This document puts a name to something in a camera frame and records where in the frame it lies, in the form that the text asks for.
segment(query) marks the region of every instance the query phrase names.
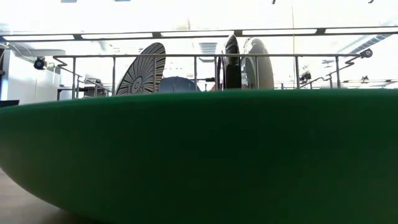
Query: ceiling light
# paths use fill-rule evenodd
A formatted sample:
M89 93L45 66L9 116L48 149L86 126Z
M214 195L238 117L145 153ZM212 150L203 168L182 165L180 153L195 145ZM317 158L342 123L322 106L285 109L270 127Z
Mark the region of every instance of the ceiling light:
M349 34L349 33L380 33L380 32L398 32L398 27L378 27L378 28L339 28L327 29L326 34Z
M152 37L151 33L136 33L136 34L83 34L84 39L118 39L118 38L145 38Z
M234 34L233 31L186 31L186 32L163 32L162 37L202 37L202 36L228 36Z
M3 36L10 41L30 41L30 40L73 40L73 35L25 35L25 36Z
M316 29L244 30L243 35L293 35L314 34Z

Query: dishwasher rack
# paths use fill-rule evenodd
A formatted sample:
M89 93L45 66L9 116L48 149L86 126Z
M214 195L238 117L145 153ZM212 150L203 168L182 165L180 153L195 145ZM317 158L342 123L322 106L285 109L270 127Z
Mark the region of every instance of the dishwasher rack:
M217 70L218 70L218 64L217 64L217 58L219 57L254 57L255 58L255 76L258 79L259 78L259 67L258 67L258 58L259 57L294 57L295 58L295 82L297 83L296 89L303 88L307 85L311 85L313 82L318 81L318 80L330 80L332 75L335 73L336 78L337 78L337 87L341 88L341 80L340 80L340 71L342 69L348 68L352 65L354 65L354 60L358 58L369 58L372 57L373 52L371 49L366 49L360 54L138 54L138 55L57 55L53 56L53 58L60 62L59 67L63 70L66 70L70 73L73 74L73 82L72 82L72 99L78 97L78 91L76 93L76 88L79 88L79 83L80 81L78 80L82 76L76 73L76 59L77 58L112 58L113 59L113 72L112 72L112 88L107 89L106 87L99 85L91 80L86 79L85 81L94 84L95 87L97 88L103 88L105 91L112 93L114 96L116 92L116 59L117 58L126 58L126 57L152 57L152 58L159 58L159 57L193 57L194 61L194 82L197 85L198 83L198 73L197 73L197 58L198 57L213 57L215 60L215 90L218 91L218 85L220 83L220 80L218 80L217 76ZM336 71L331 72L326 75L326 77L320 77L317 78L309 83L306 83L304 85L300 85L300 72L299 72L299 58L300 57L333 57L335 58L336 62ZM339 65L339 60L340 57L351 57L350 60L345 62L345 66L340 68ZM64 61L62 61L62 58L72 58L73 59L73 70L68 70L65 67L68 65Z

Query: wooden floor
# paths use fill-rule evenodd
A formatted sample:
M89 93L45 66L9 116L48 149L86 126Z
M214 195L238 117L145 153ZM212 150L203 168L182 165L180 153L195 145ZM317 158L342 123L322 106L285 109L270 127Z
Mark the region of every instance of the wooden floor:
M1 224L98 223L71 215L20 188L0 169Z

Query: white wall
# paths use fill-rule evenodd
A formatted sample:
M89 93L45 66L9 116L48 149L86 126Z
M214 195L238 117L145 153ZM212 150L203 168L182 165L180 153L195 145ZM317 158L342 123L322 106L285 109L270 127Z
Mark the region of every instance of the white wall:
M36 70L33 64L7 50L4 55L2 100L20 100L20 105L57 100L60 75Z

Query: metal railing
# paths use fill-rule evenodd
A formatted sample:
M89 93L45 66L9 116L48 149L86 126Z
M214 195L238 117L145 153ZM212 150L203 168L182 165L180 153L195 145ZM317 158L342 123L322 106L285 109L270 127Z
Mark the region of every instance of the metal railing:
M73 74L73 82L72 82L72 98L74 99L76 96L78 97L78 94L76 95L76 77L82 77L79 74L76 74L76 59L77 58L112 58L113 59L113 72L112 72L112 90L109 90L93 81L89 81L90 83L94 84L95 87L98 88L103 88L108 92L111 92L112 95L115 95L116 88L115 88L115 79L116 79L116 59L117 58L127 58L127 57L152 57L152 58L162 58L162 57L193 57L194 59L194 82L197 85L198 84L198 67L197 67L197 58L198 57L214 57L215 59L215 88L218 90L218 85L220 83L220 80L218 80L217 76L217 71L218 71L218 64L217 64L217 58L218 57L254 57L255 58L255 76L256 80L259 79L259 63L258 63L258 58L259 57L294 57L295 58L295 81L297 83L297 89L300 89L301 87L304 87L306 85L310 85L311 83L319 80L319 79L324 79L322 77L317 78L314 81L311 81L309 83L304 84L303 86L300 86L300 73L299 73L299 58L300 57L334 57L336 59L336 71L327 74L326 76L329 76L329 79L331 80L331 75L336 73L337 77L337 83L338 87L341 86L341 81L340 81L340 70L344 68L348 68L352 65L354 65L353 60L357 58L363 58L364 57L364 52L360 54L134 54L134 55L59 55L59 56L53 56L53 58L60 62L61 64L59 65L60 68L71 72ZM339 66L339 58L340 57L352 57L352 59L348 60L345 62L347 66L340 68ZM64 68L68 64L65 63L64 61L61 60L61 58L72 58L73 59L73 71L69 71L68 69Z
M319 88L324 88L325 86L322 85L324 82L328 82L330 84L330 88L334 88L337 83L336 82L331 82L331 78L317 78L315 80L312 80L308 83L303 83L302 87L304 84L308 84L305 86L310 86L309 89L319 89ZM276 90L290 90L294 89L292 85L295 83L295 81L277 81L275 82L275 89ZM378 86L378 87L385 87L393 83L398 83L397 79L385 79L385 80L345 80L341 82L341 88L359 88L365 84L370 84L372 86Z

